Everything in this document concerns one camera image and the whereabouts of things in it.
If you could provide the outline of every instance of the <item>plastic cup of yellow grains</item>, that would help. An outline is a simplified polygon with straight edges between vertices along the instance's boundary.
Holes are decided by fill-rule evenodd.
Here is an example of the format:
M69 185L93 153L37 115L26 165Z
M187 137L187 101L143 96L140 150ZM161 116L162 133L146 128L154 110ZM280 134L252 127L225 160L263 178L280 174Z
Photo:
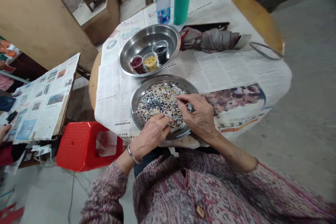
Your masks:
M143 64L148 69L149 72L152 72L158 68L158 55L155 52L147 53L143 58Z

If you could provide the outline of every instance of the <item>pink patterned blouse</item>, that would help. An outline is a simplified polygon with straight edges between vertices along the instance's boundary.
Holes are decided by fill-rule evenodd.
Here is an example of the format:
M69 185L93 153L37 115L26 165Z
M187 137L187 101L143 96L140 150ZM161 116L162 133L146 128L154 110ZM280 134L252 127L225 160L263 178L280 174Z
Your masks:
M126 184L111 164L94 182L80 223L123 223L118 199ZM151 162L135 179L133 204L139 223L336 223L336 204L266 165L240 174L221 155L191 149Z

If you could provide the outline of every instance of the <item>patterned sleeve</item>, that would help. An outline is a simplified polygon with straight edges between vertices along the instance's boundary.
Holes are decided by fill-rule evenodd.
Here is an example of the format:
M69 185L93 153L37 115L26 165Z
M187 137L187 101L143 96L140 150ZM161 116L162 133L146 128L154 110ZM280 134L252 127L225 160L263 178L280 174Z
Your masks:
M125 194L127 178L118 165L112 163L93 183L79 223L123 223L123 208L118 199Z
M273 220L295 223L336 221L336 204L326 202L321 196L262 163L255 170L238 177L250 203Z

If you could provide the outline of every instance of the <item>silver bracelet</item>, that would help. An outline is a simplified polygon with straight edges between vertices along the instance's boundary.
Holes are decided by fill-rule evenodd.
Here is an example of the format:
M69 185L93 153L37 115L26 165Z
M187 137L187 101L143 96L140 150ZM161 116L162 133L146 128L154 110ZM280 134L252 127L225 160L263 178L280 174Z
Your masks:
M131 156L131 158L133 159L133 161L134 161L137 165L141 164L142 159L140 159L140 161L136 160L135 157L133 157L132 152L131 152L129 149L130 149L130 145L127 146L127 151L128 151L128 154L129 154L129 155Z

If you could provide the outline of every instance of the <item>phone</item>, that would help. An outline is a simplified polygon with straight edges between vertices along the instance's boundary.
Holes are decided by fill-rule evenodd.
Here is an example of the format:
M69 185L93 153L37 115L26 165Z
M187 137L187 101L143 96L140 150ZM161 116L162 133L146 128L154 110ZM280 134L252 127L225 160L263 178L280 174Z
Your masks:
M199 30L200 32L205 32L208 30L211 30L213 28L227 30L230 25L230 22L222 22L222 23L209 23L209 24L192 24L188 26L183 26L182 30L186 27L190 27L196 30Z

